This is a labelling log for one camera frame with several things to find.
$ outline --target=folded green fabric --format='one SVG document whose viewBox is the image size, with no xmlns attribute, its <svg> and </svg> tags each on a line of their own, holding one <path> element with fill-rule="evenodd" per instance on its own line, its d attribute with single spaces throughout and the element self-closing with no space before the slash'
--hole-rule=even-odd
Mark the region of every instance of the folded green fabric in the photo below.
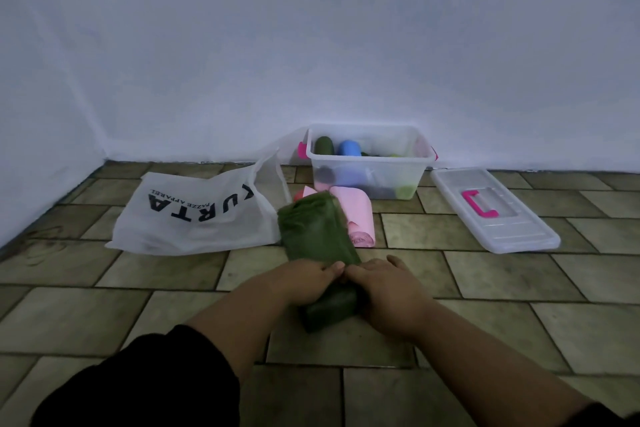
<svg viewBox="0 0 640 427">
<path fill-rule="evenodd" d="M 340 203 L 327 191 L 281 208 L 278 226 L 289 260 L 311 259 L 327 265 L 361 262 Z M 316 302 L 300 307 L 302 325 L 307 332 L 318 331 L 357 314 L 366 300 L 366 293 L 356 284 L 334 282 Z"/>
</svg>

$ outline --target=person's right arm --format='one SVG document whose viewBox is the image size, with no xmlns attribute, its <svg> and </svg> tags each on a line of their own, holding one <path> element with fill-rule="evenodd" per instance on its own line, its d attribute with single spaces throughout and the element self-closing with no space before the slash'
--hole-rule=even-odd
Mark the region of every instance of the person's right arm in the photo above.
<svg viewBox="0 0 640 427">
<path fill-rule="evenodd" d="M 366 318 L 413 342 L 479 426 L 559 427 L 593 403 L 435 301 L 400 259 L 387 258 L 344 271 L 369 294 Z"/>
</svg>

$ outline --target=forearm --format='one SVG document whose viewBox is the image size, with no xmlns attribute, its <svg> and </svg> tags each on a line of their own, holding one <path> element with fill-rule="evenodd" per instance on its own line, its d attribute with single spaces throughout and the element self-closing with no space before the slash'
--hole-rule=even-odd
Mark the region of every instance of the forearm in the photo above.
<svg viewBox="0 0 640 427">
<path fill-rule="evenodd" d="M 558 427 L 590 400 L 431 300 L 418 348 L 479 426 Z"/>
<path fill-rule="evenodd" d="M 264 276 L 244 282 L 187 321 L 225 356 L 242 383 L 287 303 Z"/>
</svg>

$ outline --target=white plastic bag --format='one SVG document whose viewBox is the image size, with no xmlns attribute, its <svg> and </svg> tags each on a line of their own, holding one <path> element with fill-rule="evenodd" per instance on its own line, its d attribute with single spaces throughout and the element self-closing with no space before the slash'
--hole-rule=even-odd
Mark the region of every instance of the white plastic bag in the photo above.
<svg viewBox="0 0 640 427">
<path fill-rule="evenodd" d="M 211 179 L 148 172 L 106 247 L 191 255 L 268 245 L 280 240 L 276 210 L 288 203 L 275 153 Z"/>
</svg>

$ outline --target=wall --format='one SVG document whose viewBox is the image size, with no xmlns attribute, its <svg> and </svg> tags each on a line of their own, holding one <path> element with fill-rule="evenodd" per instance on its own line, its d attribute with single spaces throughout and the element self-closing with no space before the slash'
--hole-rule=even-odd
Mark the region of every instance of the wall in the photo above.
<svg viewBox="0 0 640 427">
<path fill-rule="evenodd" d="M 102 165 L 105 154 L 41 18 L 20 0 L 0 0 L 0 7 L 4 245 Z"/>
<path fill-rule="evenodd" d="M 416 124 L 442 165 L 640 171 L 640 0 L 29 1 L 111 158 L 369 121 Z"/>
</svg>

